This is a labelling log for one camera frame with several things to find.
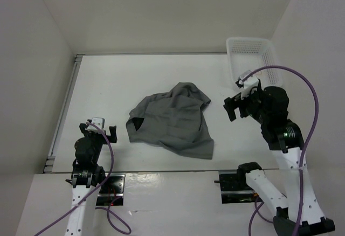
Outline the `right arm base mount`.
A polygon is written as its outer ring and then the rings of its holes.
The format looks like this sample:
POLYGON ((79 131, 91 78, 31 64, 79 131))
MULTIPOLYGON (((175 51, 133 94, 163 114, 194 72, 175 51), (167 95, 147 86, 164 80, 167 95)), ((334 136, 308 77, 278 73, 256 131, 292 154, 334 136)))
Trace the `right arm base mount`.
POLYGON ((214 180, 220 187, 222 204, 253 203, 257 193, 244 184, 234 170, 219 171, 218 179, 214 180))

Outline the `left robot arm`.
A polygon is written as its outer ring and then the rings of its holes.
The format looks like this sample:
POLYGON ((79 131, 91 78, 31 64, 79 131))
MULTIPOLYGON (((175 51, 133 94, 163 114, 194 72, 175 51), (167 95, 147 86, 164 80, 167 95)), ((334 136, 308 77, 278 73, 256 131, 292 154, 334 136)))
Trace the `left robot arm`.
POLYGON ((72 212, 69 215, 66 235, 93 235, 93 220, 99 192, 107 187, 104 168, 98 165, 103 145, 117 142, 116 126, 110 126, 110 134, 104 130, 105 119, 94 117, 81 123, 83 137, 75 144, 75 160, 72 164, 72 212))

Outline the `grey pleated skirt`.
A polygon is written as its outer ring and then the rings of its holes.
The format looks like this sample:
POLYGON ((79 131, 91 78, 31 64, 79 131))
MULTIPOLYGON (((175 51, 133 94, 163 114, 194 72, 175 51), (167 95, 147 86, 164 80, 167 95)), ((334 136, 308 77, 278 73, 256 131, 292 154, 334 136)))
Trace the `grey pleated skirt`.
POLYGON ((214 140, 203 115, 210 102, 191 82, 146 96, 129 113, 129 141, 163 147, 183 157, 212 159, 214 140))

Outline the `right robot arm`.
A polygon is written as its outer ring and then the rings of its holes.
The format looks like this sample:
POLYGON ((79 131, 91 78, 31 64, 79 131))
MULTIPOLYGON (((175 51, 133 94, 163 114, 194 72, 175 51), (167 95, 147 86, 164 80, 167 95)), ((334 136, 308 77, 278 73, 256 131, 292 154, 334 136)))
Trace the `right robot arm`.
POLYGON ((252 188, 267 205, 273 216, 277 235, 319 235, 335 230, 334 221, 321 210, 312 188, 307 164, 301 156, 305 143, 300 128, 288 119, 289 98, 280 87, 262 89, 255 86, 246 97, 237 94, 226 98, 224 109, 230 121, 240 116, 252 117, 272 152, 285 193, 281 193, 265 176, 256 162, 241 164, 236 183, 242 189, 252 188))

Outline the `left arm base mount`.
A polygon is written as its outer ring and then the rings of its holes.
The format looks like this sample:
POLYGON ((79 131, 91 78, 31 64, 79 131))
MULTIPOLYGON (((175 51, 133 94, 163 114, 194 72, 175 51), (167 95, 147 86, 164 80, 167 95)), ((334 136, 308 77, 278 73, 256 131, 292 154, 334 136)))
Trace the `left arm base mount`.
POLYGON ((96 206, 122 206, 125 191, 125 178, 126 175, 123 173, 111 174, 98 193, 96 206))

